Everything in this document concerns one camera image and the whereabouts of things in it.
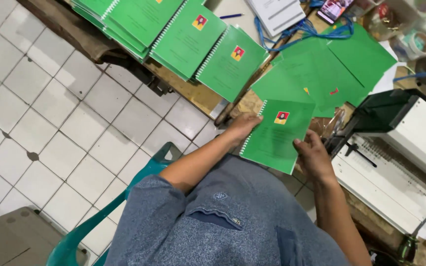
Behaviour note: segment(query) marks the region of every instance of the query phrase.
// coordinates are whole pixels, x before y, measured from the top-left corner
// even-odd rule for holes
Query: pen
[[[234,14],[234,15],[221,16],[220,19],[231,18],[231,17],[240,17],[240,16],[244,16],[244,14]]]

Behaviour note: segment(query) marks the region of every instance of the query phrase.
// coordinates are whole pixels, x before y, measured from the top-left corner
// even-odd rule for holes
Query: phone screen
[[[326,0],[317,15],[333,24],[351,3],[353,3],[353,0]]]

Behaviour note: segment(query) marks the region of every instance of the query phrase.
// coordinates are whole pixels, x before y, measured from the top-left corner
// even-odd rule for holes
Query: white machine
[[[418,90],[371,95],[340,135],[332,147],[340,184],[412,234],[426,218],[426,97]]]

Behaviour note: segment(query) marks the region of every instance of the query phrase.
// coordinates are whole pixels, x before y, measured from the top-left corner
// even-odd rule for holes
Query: spiral binding
[[[121,1],[121,0],[113,0],[113,2],[111,2],[109,7],[106,9],[106,11],[101,16],[101,20],[105,20],[105,18],[111,13],[111,11],[113,11],[113,9],[115,9],[115,7],[119,3],[119,1]]]
[[[257,116],[261,116],[262,115],[262,112],[264,111],[264,108],[266,107],[266,104],[267,104],[267,100],[265,100],[264,103],[262,104],[261,110],[257,113]],[[249,139],[251,138],[251,136],[252,136],[252,133],[249,134],[248,138],[246,138],[246,140],[244,141],[244,144],[243,144],[243,146],[241,147],[241,150],[240,150],[240,155],[243,154],[244,149],[246,148],[246,145],[248,144]]]
[[[183,4],[178,8],[177,12],[175,12],[174,16],[169,20],[169,22],[167,23],[167,25],[165,26],[165,28],[162,30],[162,32],[158,35],[157,39],[154,41],[154,44],[152,45],[152,49],[150,51],[150,54],[152,54],[152,52],[155,50],[155,48],[157,47],[157,45],[159,45],[160,40],[164,37],[165,33],[170,28],[170,26],[172,26],[172,23],[178,17],[178,15],[182,11],[182,9],[185,7],[185,5],[186,5],[187,2],[188,2],[188,0],[185,0],[183,2]]]
[[[216,42],[216,44],[213,46],[213,49],[210,51],[210,53],[206,56],[205,61],[203,62],[203,64],[200,66],[200,68],[198,68],[195,77],[198,79],[198,76],[203,72],[203,70],[206,67],[206,64],[208,64],[208,62],[210,61],[210,59],[213,57],[213,54],[216,52],[216,49],[218,49],[218,46],[220,46],[221,42],[224,40],[224,38],[226,37],[226,34],[228,33],[228,31],[230,30],[230,27],[228,27],[227,30],[225,30],[223,32],[223,34],[221,35],[220,39]]]

